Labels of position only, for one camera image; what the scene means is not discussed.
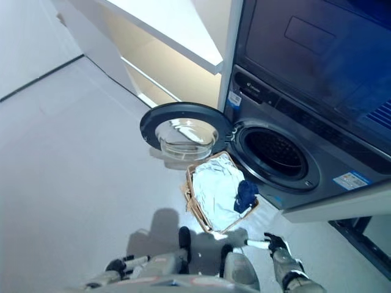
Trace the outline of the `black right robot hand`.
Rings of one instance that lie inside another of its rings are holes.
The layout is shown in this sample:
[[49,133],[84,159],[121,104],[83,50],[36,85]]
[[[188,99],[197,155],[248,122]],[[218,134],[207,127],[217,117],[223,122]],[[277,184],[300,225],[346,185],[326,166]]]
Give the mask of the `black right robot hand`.
[[264,233],[264,239],[262,241],[246,239],[244,241],[244,244],[250,247],[267,250],[269,251],[270,257],[273,257],[274,253],[280,249],[284,249],[287,252],[290,252],[288,244],[284,241],[282,237],[276,236],[275,234],[268,232]]

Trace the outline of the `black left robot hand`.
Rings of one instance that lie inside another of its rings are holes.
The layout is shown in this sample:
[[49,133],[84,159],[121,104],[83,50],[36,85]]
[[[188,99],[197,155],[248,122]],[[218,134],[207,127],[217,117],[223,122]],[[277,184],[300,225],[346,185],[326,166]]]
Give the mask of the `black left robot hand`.
[[143,264],[149,262],[151,257],[149,255],[135,257],[134,255],[128,255],[119,259],[111,261],[106,271],[115,271],[121,276],[132,274],[134,269],[140,267]]

